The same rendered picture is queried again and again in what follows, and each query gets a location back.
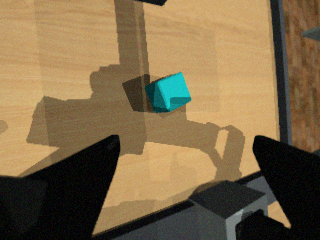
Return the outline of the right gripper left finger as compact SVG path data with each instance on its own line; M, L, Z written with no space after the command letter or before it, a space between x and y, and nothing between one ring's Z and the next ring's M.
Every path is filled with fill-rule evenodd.
M119 154L110 135L24 178L0 175L0 228L11 240L90 240Z

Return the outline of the teal cube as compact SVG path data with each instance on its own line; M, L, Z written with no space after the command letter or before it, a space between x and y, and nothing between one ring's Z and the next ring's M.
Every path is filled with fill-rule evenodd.
M171 112L191 101L182 72L145 86L155 113Z

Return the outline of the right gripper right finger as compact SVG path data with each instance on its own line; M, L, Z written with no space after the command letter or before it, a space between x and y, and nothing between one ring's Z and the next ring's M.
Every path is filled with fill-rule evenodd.
M320 156L256 135L258 166L299 240L320 240Z

